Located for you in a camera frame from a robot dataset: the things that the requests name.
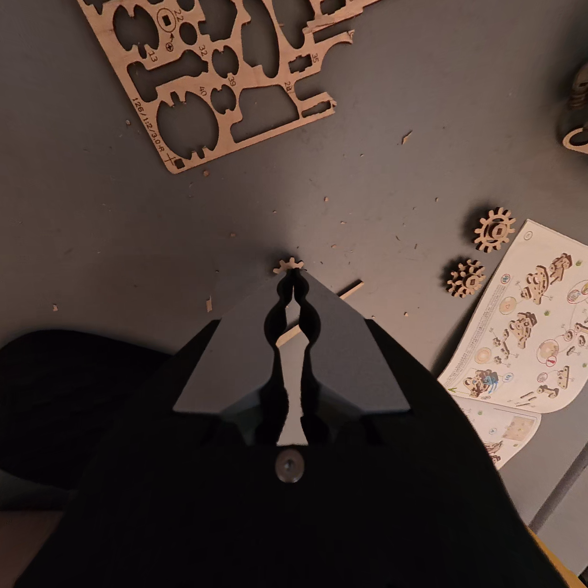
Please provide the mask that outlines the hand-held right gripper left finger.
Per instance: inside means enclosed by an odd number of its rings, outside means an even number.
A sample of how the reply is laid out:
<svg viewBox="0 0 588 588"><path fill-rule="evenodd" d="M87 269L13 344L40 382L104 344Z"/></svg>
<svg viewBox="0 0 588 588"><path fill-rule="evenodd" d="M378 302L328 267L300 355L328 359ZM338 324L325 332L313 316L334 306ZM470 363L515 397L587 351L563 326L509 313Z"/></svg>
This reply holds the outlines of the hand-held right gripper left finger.
<svg viewBox="0 0 588 588"><path fill-rule="evenodd" d="M234 424L248 445L276 445L289 412L277 340L295 272L265 282L220 319L173 410Z"/></svg>

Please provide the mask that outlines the wooden cutout sheet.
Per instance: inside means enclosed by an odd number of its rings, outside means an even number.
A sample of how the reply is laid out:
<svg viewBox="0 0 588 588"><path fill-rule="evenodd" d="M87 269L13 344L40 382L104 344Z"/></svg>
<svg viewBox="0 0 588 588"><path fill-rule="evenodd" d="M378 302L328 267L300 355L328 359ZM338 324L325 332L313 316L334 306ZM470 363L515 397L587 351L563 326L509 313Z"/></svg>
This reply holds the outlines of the wooden cutout sheet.
<svg viewBox="0 0 588 588"><path fill-rule="evenodd" d="M355 32L344 31L324 40L317 40L316 35L358 17L366 7L375 3L343 1L336 10L327 12L324 1L309 1L312 18L302 26L303 41L297 48L284 34L273 2L262 1L277 44L277 71L276 75L269 76L261 65L251 65L245 60L242 34L243 29L251 24L252 15L244 1L230 1L229 32L220 39L213 39L204 30L209 19L201 1L77 2L159 157L172 174L202 166L334 114L336 101L327 92L301 99L296 94L295 85L318 74L329 50L335 45L351 44ZM153 22L158 35L157 47L141 40L132 42L127 49L116 33L116 16L134 19L138 9ZM195 76L174 76L155 83L153 99L143 96L131 76L134 66L140 66L148 75L161 76L167 66L180 63L189 55L199 59L202 70ZM243 121L240 107L243 92L266 88L283 91L296 109L294 120L249 138L235 139L232 128ZM164 139L159 112L163 106L173 108L174 99L185 103L188 95L196 97L210 111L216 123L217 141L214 147L203 146L191 151L189 156L182 156Z"/></svg>

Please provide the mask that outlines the instruction booklet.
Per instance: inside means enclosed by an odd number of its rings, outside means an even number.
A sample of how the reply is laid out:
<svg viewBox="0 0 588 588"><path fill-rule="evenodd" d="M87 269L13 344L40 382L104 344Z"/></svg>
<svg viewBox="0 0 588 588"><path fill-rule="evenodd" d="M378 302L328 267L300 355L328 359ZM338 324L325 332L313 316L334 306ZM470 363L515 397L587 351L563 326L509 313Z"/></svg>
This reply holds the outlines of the instruction booklet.
<svg viewBox="0 0 588 588"><path fill-rule="evenodd" d="M587 383L587 245L526 220L439 382L503 467Z"/></svg>

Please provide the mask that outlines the thin wooden stick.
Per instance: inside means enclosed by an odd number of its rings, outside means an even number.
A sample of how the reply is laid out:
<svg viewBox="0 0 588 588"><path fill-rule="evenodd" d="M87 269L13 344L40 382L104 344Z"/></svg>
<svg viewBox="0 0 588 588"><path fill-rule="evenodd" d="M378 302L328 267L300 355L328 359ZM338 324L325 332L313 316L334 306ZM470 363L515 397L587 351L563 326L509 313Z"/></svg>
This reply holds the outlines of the thin wooden stick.
<svg viewBox="0 0 588 588"><path fill-rule="evenodd" d="M360 290L363 286L364 286L364 282L363 281L356 281L356 282L352 283L351 285L349 285L348 287L346 287L344 290L341 290L337 294L337 296L341 300L346 300L347 298L349 298L350 296L352 296L354 293L356 293L358 290ZM295 336L297 336L300 333L302 333L302 330L301 330L301 328L299 326L299 321L296 320L278 338L278 340L276 341L276 346L278 348L281 348L283 345L287 344L287 342L291 341Z"/></svg>

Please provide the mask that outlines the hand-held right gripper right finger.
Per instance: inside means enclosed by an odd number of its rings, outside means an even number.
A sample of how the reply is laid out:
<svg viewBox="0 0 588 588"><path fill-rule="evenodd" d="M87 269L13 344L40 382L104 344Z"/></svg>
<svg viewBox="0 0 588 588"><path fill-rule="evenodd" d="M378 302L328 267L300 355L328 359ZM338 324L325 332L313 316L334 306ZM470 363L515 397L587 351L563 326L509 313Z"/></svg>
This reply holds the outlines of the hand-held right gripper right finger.
<svg viewBox="0 0 588 588"><path fill-rule="evenodd" d="M410 410L359 312L304 270L294 270L294 298L307 338L300 423L309 445L334 442L345 425L363 417Z"/></svg>

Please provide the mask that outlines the partly built wooden model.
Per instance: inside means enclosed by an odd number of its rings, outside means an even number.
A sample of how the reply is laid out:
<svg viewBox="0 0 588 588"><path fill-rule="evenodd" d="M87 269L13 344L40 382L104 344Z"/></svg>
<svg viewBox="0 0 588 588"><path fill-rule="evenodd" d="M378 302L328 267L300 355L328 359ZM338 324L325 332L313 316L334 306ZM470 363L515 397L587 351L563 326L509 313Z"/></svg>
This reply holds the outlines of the partly built wooden model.
<svg viewBox="0 0 588 588"><path fill-rule="evenodd" d="M587 155L587 63L577 71L569 98L557 124L557 134L566 149Z"/></svg>

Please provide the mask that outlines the wooden gear with patterned cutouts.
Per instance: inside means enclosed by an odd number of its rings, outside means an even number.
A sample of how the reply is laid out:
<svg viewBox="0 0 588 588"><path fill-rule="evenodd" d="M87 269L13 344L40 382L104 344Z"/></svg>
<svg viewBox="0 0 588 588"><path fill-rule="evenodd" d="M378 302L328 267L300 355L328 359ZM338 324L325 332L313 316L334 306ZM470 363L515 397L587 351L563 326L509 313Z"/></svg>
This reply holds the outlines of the wooden gear with patterned cutouts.
<svg viewBox="0 0 588 588"><path fill-rule="evenodd" d="M485 279L485 267L478 261L468 259L451 272L446 282L447 291L455 298L466 298L481 290Z"/></svg>

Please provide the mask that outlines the wooden gear with square hole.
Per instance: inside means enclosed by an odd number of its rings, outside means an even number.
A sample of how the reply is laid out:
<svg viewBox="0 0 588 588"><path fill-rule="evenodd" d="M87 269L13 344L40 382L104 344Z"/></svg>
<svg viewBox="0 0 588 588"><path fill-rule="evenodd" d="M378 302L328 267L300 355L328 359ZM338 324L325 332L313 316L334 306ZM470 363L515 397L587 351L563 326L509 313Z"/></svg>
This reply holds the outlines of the wooden gear with square hole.
<svg viewBox="0 0 588 588"><path fill-rule="evenodd" d="M477 236L473 242L477 249L485 253L500 250L503 244L510 242L509 235L515 232L515 222L510 210L502 207L489 210L487 216L480 219L480 226L474 230Z"/></svg>

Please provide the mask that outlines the scattered wood chips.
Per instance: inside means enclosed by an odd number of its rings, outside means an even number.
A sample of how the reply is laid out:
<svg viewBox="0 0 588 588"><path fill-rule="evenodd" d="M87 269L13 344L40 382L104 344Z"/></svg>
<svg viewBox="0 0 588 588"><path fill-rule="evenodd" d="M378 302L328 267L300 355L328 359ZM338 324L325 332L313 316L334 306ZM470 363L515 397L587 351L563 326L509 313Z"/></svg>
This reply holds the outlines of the scattered wood chips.
<svg viewBox="0 0 588 588"><path fill-rule="evenodd" d="M247 162L216 163L204 172L129 185L100 194L79 189L79 219L62 222L68 237L49 277L53 322L118 330L161 319L220 315L294 256L328 287L366 285L352 302L385 324L424 316L438 287L427 261L426 166L416 129L402 137L384 127L374 145L328 130L296 131L253 148Z"/></svg>

